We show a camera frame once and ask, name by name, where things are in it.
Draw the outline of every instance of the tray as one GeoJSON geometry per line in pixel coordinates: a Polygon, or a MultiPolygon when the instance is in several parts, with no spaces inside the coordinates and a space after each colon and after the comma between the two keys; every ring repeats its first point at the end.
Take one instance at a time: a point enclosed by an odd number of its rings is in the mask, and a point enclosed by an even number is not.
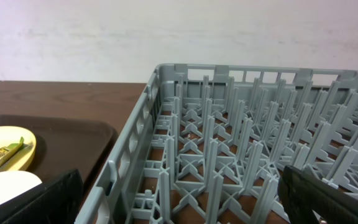
{"type": "Polygon", "coordinates": [[[159,65],[76,223],[286,223],[286,165],[358,199],[358,71],[159,65]]]}
{"type": "Polygon", "coordinates": [[[84,192],[104,162],[116,133],[99,121],[35,116],[0,115],[0,126],[19,126],[34,133],[37,147],[26,171],[45,182],[67,170],[78,169],[84,192]]]}

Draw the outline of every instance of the dark wood surface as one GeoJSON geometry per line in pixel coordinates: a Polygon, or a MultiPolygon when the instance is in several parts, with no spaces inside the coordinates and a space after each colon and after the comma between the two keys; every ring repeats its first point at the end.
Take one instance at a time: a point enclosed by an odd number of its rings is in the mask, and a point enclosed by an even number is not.
{"type": "MultiPolygon", "coordinates": [[[[144,86],[142,83],[0,82],[0,114],[99,120],[111,125],[119,134],[144,86]]],[[[150,159],[158,159],[161,155],[161,152],[153,150],[150,159]]],[[[262,185],[262,180],[258,180],[256,184],[262,185]]],[[[156,185],[155,179],[145,179],[139,191],[153,189],[156,185]]],[[[173,191],[171,197],[173,206],[179,203],[180,196],[177,192],[173,191]]],[[[206,210],[208,193],[200,195],[197,200],[201,208],[206,210]]],[[[243,196],[238,201],[246,213],[252,213],[255,198],[243,196]]],[[[204,223],[190,206],[185,207],[173,219],[177,224],[204,223]]],[[[219,221],[242,223],[230,211],[223,213],[219,221]]],[[[134,223],[148,221],[135,220],[134,223]]],[[[267,223],[286,221],[270,212],[267,223]]]]}

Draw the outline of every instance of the black object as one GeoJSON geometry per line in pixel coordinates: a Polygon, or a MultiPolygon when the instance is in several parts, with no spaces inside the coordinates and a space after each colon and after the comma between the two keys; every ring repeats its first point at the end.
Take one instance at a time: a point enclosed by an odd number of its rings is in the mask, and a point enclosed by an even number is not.
{"type": "Polygon", "coordinates": [[[116,131],[100,121],[0,115],[0,126],[23,127],[34,133],[35,155],[26,171],[45,182],[78,169],[84,192],[92,186],[116,140],[116,131]]]}
{"type": "Polygon", "coordinates": [[[0,205],[0,223],[74,223],[82,190],[78,170],[65,172],[0,205]]]}
{"type": "Polygon", "coordinates": [[[278,197],[292,224],[318,224],[313,211],[328,224],[358,223],[358,201],[292,166],[278,183],[278,197]]]}

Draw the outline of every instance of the brown serving tray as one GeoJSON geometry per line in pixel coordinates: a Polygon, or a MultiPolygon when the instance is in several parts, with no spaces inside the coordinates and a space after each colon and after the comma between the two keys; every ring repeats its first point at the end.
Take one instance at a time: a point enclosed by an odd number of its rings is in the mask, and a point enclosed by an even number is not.
{"type": "Polygon", "coordinates": [[[35,155],[27,171],[42,182],[66,170],[78,169],[84,193],[116,140],[116,131],[100,121],[0,115],[0,126],[18,126],[32,131],[37,140],[35,155]]]}

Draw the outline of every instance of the dish rack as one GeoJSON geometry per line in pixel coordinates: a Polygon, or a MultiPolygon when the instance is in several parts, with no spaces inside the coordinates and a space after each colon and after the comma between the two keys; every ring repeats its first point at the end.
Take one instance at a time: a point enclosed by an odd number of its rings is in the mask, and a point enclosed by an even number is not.
{"type": "Polygon", "coordinates": [[[358,71],[158,65],[76,223],[289,222],[288,164],[358,199],[358,71]]]}

